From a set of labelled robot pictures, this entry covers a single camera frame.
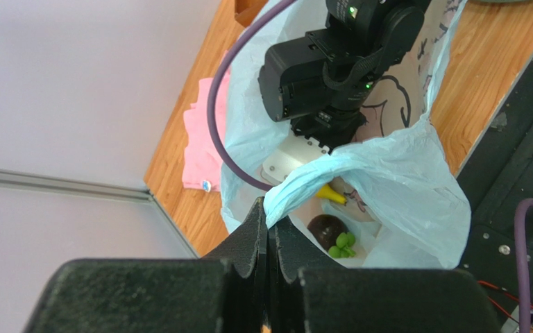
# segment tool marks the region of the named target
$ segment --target wooden table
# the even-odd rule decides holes
[[[183,112],[196,102],[198,81],[214,75],[224,51],[242,30],[234,20],[234,0],[223,0],[145,177],[150,190],[200,255],[211,251],[228,233],[219,213],[218,193],[183,189],[181,175],[187,145]],[[454,174],[465,163],[532,54],[533,1],[469,1],[432,108],[432,122]]]

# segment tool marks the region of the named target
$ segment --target pink garment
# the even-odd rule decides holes
[[[198,99],[191,104],[191,110],[185,111],[185,128],[189,135],[189,145],[185,148],[185,169],[183,186],[186,189],[220,190],[221,157],[213,147],[207,125],[207,97],[213,78],[204,78],[198,82]],[[217,130],[223,142],[226,135],[226,100],[230,73],[226,73],[219,86],[215,107]]]

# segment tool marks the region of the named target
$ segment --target white panel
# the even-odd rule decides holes
[[[0,0],[0,169],[144,189],[218,4]]]
[[[21,332],[51,275],[82,257],[192,254],[152,204],[0,188],[0,333]]]

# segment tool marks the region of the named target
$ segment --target bolt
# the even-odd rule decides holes
[[[503,255],[510,255],[511,254],[511,248],[506,245],[501,245],[498,247],[498,252],[500,252]]]

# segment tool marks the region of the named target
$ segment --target light blue plastic bag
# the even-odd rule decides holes
[[[263,12],[276,2],[268,2]],[[290,214],[298,228],[314,241],[305,228],[313,216],[294,212],[325,183],[341,177],[378,221],[356,221],[343,207],[333,207],[325,200],[320,209],[311,210],[313,215],[337,215],[357,234],[363,249],[357,251],[360,259],[344,259],[342,264],[419,268],[452,268],[458,264],[471,211],[449,171],[426,111],[439,91],[450,41],[463,7],[461,0],[432,1],[415,47],[402,64],[390,69],[382,79],[385,82],[380,81],[372,92],[367,101],[370,103],[362,108],[362,112],[370,112],[368,119],[377,118],[378,112],[381,119],[384,111],[388,118],[395,110],[406,128],[388,126],[380,120],[380,134],[384,137],[342,146],[332,155],[293,171],[281,185],[266,193],[264,209],[269,227]],[[257,78],[264,54],[272,44],[323,28],[326,13],[324,0],[298,1],[260,31],[232,64],[225,145],[234,161],[257,178],[262,162],[289,132],[289,122],[272,122],[262,105]],[[406,119],[410,121],[411,116],[413,121],[408,123]],[[263,191],[244,184],[223,166],[221,213],[229,232],[241,224],[254,200],[263,195]]]

